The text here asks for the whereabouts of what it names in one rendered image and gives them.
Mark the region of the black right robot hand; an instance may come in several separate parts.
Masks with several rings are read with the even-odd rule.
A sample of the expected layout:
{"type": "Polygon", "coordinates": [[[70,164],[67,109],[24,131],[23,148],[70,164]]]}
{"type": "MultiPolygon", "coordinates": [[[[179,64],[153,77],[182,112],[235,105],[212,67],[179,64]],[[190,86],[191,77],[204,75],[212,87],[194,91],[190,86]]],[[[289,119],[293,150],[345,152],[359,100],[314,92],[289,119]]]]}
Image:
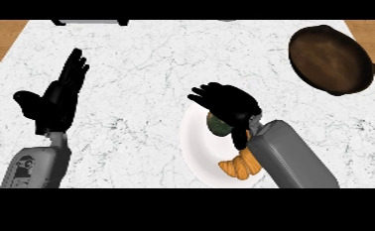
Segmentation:
{"type": "Polygon", "coordinates": [[[234,144],[243,150],[249,143],[247,132],[256,133],[263,116],[259,101],[243,89],[219,82],[203,84],[193,91],[188,98],[234,128],[234,144]]]}

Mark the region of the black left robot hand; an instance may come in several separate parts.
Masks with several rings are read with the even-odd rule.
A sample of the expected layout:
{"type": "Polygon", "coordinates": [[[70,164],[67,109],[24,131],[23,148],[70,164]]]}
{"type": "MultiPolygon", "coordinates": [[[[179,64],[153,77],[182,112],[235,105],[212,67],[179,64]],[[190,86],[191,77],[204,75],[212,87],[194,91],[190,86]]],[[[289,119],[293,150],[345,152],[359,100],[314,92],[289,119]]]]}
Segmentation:
{"type": "Polygon", "coordinates": [[[21,90],[14,94],[24,116],[36,121],[38,135],[70,130],[89,69],[91,66],[88,65],[88,59],[83,57],[83,51],[75,49],[60,79],[51,83],[45,95],[41,96],[27,90],[21,90]]]}

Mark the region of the green and orange squash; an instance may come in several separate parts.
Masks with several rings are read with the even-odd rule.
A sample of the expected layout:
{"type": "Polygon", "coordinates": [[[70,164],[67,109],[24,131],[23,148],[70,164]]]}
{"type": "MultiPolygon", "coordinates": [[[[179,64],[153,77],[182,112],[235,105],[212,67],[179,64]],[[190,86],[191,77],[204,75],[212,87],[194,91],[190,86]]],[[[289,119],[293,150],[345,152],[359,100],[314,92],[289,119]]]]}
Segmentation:
{"type": "MultiPolygon", "coordinates": [[[[234,132],[234,127],[231,127],[213,113],[207,114],[207,127],[218,137],[227,137],[234,132]]],[[[241,146],[243,149],[240,150],[240,154],[230,161],[221,161],[219,167],[228,176],[246,180],[252,175],[261,173],[263,167],[247,147],[247,142],[244,142],[241,146]]]]}

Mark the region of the white round plate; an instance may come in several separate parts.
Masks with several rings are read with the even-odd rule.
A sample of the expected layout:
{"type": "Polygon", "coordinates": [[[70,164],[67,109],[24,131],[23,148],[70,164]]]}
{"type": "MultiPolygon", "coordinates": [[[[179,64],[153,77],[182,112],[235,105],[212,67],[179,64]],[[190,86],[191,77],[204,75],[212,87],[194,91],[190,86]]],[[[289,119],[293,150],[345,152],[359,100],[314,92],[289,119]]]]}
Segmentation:
{"type": "Polygon", "coordinates": [[[240,154],[232,136],[216,136],[207,126],[209,110],[194,103],[185,113],[181,125],[181,148],[184,159],[194,175],[216,188],[253,187],[266,175],[262,170],[249,179],[231,177],[221,169],[219,162],[231,161],[240,154]]]}

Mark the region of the dark brown round pan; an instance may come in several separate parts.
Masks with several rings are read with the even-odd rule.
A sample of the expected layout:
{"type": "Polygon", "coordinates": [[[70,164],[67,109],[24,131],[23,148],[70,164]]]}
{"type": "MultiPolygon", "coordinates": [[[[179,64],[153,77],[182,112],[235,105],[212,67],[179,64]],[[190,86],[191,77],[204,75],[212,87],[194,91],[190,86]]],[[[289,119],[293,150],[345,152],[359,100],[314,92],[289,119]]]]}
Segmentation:
{"type": "Polygon", "coordinates": [[[289,60],[300,79],[334,96],[364,91],[375,63],[359,43],[328,25],[302,28],[289,41],[289,60]]]}

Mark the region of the pale appliance with black feet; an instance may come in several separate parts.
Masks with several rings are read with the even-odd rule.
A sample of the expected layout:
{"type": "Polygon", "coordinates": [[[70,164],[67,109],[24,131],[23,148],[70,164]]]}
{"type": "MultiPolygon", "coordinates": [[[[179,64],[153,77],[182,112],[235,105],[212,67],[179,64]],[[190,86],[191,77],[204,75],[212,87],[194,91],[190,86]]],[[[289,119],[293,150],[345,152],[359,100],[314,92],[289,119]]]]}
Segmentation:
{"type": "Polygon", "coordinates": [[[52,20],[57,26],[67,26],[73,24],[89,24],[89,25],[100,25],[100,24],[111,24],[128,26],[131,20],[52,20]]]}

